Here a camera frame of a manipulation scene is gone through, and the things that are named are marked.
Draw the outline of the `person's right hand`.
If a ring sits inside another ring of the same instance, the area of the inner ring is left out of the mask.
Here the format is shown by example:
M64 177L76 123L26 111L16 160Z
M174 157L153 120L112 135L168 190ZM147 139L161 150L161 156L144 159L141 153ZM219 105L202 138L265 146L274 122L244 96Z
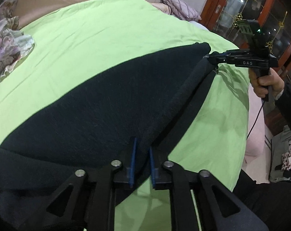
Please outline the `person's right hand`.
M269 69L267 76L262 77L258 77L253 69L249 69L249 79L255 94L259 98L265 98L269 94L276 98L285 87L284 80L273 68Z

